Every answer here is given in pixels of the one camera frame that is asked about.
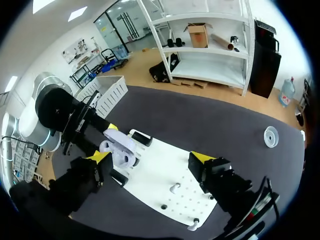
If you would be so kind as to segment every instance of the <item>black cable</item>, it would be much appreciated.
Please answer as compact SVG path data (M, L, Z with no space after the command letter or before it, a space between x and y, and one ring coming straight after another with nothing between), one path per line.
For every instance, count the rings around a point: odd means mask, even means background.
M3 139L14 139L14 140L17 140L17 141L19 141L19 142L21 142L21 143L34 144L33 142L30 142L30 141L22 141L22 140L20 140L20 139L18 139L18 138L12 137L12 136L3 136L3 137L1 138L0 148L1 148L1 146L2 146L2 140L3 140Z
M280 214L279 214L279 210L278 210L278 207L277 207L277 204L276 204L275 197L274 197L274 195L273 195L272 186L271 186L271 181L270 181L269 178L266 179L266 183L268 184L268 190L269 190L270 197L271 197L271 201L272 201L272 204L273 204L273 208L274 208L274 212L275 212L275 217L276 217L276 220L278 221L279 218L280 218Z
M86 98L89 98L89 97L92 97L93 95L91 95L91 96L86 96L84 99L82 99L82 101L81 102L83 102Z
M252 210L255 208L255 206L257 205L259 199L261 198L262 192L264 190L265 184L266 184L266 179L267 176L264 176L260 185L259 190L256 192L257 194L257 198L254 202L254 204L252 205L252 207L250 208L250 210L247 212L247 214L244 216L244 218L239 222L239 224L237 224L237 227L246 219L246 217L252 212Z

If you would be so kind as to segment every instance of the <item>black bag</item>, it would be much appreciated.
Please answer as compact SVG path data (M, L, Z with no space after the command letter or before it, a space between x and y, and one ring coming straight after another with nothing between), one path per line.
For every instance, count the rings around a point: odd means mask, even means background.
M173 71L175 69L175 67L178 65L178 63L179 63L178 55L172 53L171 54L170 71ZM159 64L151 67L149 69L149 73L153 77L154 83L170 83L170 80L168 78L168 74L166 71L166 67L165 67L165 64L163 61L160 62Z

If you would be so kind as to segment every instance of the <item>white plastic crate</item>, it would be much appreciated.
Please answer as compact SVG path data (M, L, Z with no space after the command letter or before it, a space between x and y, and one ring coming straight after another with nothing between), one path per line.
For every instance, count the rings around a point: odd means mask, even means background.
M12 159L13 159L13 171L17 178L22 181L30 182L37 167L39 155L32 148L28 148L28 145L12 139Z
M89 100L89 96L99 91L102 97L96 105L96 113L105 119L120 99L128 92L124 76L97 76L85 88L79 92L76 99L84 102Z

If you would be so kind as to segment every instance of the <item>glass door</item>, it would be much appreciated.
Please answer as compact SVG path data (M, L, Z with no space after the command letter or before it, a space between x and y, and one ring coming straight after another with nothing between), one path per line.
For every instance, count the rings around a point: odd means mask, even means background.
M112 49L118 59L126 59L128 51L122 40L120 39L116 28L104 13L95 22L95 26L99 30L109 49Z
M121 0L106 13L116 27L129 52L156 48L156 41L136 0Z

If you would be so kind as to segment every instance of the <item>wooden floor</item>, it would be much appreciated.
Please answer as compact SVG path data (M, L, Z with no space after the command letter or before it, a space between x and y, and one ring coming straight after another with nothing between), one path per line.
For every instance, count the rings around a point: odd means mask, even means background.
M275 88L272 90L270 97L266 99L252 94L250 91L245 96L241 96L242 90L215 83L210 83L205 89L201 89L197 86L188 87L185 85L177 86L171 83L153 82L154 80L149 74L149 68L161 61L158 49L151 49L147 52L134 52L124 67L117 70L112 69L101 75L124 75L128 86L168 90L232 103L278 119L299 130L306 131L305 127L300 127L295 116L297 101L293 101L287 108L282 107L278 100L279 90ZM44 156L41 156L38 166L37 173L43 176L43 183L45 185L49 183L50 179L55 179L51 157L46 159Z

